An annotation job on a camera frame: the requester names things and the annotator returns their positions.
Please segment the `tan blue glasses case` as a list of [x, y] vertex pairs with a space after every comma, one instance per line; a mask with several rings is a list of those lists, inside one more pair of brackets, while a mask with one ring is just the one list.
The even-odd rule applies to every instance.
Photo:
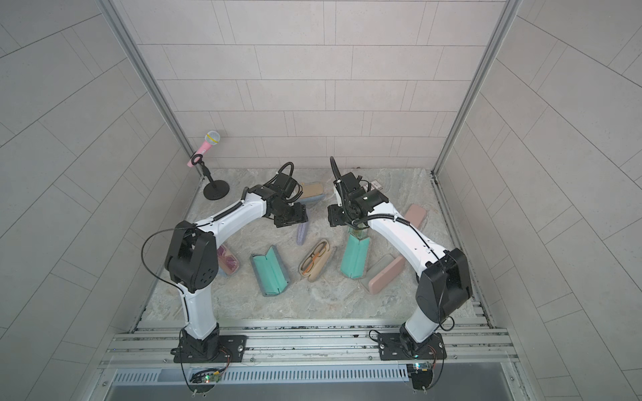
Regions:
[[324, 200], [324, 184], [321, 182], [314, 182], [302, 184], [303, 193], [299, 197], [298, 202], [301, 204], [310, 204]]

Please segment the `purple fabric glasses case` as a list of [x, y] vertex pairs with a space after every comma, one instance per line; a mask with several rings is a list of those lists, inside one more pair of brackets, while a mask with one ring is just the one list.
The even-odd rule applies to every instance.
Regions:
[[304, 222], [299, 224], [298, 230], [297, 230], [297, 237], [296, 237], [296, 243], [298, 246], [304, 245], [308, 231], [309, 231], [309, 222]]

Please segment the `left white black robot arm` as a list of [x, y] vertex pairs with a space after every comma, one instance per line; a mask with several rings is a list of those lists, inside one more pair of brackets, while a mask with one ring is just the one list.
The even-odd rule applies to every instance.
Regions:
[[164, 267], [167, 284], [182, 296], [186, 326], [182, 342], [203, 353], [218, 347], [220, 333], [214, 316], [210, 285], [218, 274], [218, 249], [233, 234], [251, 222], [268, 218], [275, 227], [307, 222], [306, 208], [299, 202], [303, 188], [293, 177], [294, 163], [281, 166], [262, 185], [246, 188], [240, 200], [200, 222], [180, 222], [170, 229], [172, 239]]

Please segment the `pink grey open case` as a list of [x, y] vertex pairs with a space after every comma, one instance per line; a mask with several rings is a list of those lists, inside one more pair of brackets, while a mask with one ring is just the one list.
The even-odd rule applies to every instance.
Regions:
[[369, 294], [376, 295], [393, 282], [405, 267], [406, 259], [403, 256], [386, 254], [368, 269], [359, 282]]

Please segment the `beige open glasses case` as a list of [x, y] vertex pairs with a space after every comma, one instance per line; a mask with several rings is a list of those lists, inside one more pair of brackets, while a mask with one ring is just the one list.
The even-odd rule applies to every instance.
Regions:
[[309, 282], [315, 282], [331, 259], [334, 248], [326, 239], [321, 240], [299, 264], [299, 274]]

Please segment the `teal open glasses case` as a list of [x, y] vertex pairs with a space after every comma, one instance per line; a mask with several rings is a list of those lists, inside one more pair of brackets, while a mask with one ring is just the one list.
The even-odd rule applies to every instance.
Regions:
[[277, 247], [269, 247], [264, 255], [252, 254], [251, 264], [264, 297], [275, 297], [286, 290], [289, 273]]

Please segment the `small pink card box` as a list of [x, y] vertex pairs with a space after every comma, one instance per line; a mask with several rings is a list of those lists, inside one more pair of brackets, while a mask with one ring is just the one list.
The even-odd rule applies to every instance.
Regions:
[[381, 185], [381, 183], [379, 183], [377, 180], [371, 181], [369, 183], [369, 188], [371, 188], [371, 190], [383, 191], [383, 185]]

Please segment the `black microphone stand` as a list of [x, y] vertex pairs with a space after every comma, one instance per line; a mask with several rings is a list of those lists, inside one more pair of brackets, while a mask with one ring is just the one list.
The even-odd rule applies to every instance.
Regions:
[[230, 186], [225, 180], [214, 180], [212, 173], [203, 161], [202, 154], [194, 154], [191, 158], [192, 165], [199, 165], [202, 169], [202, 174], [207, 179], [208, 183], [203, 189], [203, 195], [207, 200], [218, 201], [226, 197], [230, 192]]

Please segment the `pink toy microphone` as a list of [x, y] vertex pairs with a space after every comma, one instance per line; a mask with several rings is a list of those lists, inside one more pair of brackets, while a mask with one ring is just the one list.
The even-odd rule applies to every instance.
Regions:
[[204, 137], [204, 142], [202, 142], [201, 146], [192, 154], [187, 165], [189, 167], [194, 167], [195, 165], [200, 164], [205, 154], [212, 147], [217, 145], [220, 142], [220, 140], [221, 140], [221, 136], [217, 131], [211, 130], [207, 132]]

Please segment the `circuit board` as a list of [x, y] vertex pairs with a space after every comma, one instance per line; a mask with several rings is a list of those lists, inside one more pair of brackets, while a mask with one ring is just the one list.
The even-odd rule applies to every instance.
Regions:
[[428, 391], [433, 386], [434, 368], [428, 364], [407, 364], [408, 378], [415, 391]]
[[224, 374], [224, 371], [217, 369], [206, 369], [195, 374], [190, 378], [191, 384], [215, 384], [219, 382]]

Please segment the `left circuit board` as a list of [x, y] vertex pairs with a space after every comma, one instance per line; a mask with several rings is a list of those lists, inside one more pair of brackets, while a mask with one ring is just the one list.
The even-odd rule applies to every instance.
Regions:
[[224, 371], [217, 369], [206, 369], [195, 374], [190, 378], [191, 384], [215, 384], [219, 382], [224, 374]]

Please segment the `orange frame glasses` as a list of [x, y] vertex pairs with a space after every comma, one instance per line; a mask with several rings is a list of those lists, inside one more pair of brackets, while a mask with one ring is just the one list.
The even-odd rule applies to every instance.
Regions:
[[320, 259], [329, 251], [329, 242], [323, 240], [319, 242], [310, 254], [299, 265], [299, 272], [308, 277], [315, 266], [319, 263]]

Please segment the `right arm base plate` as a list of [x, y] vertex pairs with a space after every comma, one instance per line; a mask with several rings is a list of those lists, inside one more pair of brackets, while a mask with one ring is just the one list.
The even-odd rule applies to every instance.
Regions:
[[381, 333], [371, 330], [369, 337], [377, 343], [380, 358], [383, 361], [397, 360], [430, 360], [447, 359], [443, 338], [435, 332], [422, 343], [417, 343], [410, 335], [391, 332]]

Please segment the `aluminium rail frame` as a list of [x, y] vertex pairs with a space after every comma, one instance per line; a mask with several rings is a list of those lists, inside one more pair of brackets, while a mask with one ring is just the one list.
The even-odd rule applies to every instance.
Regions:
[[[174, 363], [171, 355], [179, 343], [180, 321], [143, 321], [134, 331], [116, 334], [98, 363], [84, 392], [86, 400], [104, 400], [117, 386], [190, 386], [192, 374], [208, 363]], [[482, 315], [456, 321], [449, 332], [440, 332], [447, 359], [383, 361], [371, 330], [400, 332], [390, 319], [248, 320], [227, 319], [222, 335], [247, 336], [240, 363], [214, 363], [224, 368], [220, 389], [233, 384], [411, 383], [407, 364], [434, 368], [433, 386], [426, 392], [475, 389], [486, 384], [483, 373], [499, 374], [499, 389], [512, 400], [530, 400], [518, 352], [509, 332], [491, 327]]]

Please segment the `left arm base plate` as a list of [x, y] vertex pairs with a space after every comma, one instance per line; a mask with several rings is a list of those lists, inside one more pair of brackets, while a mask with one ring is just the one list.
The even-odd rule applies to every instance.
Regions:
[[207, 339], [194, 339], [189, 334], [179, 339], [179, 345], [172, 349], [174, 363], [240, 363], [242, 362], [247, 336], [214, 334]]

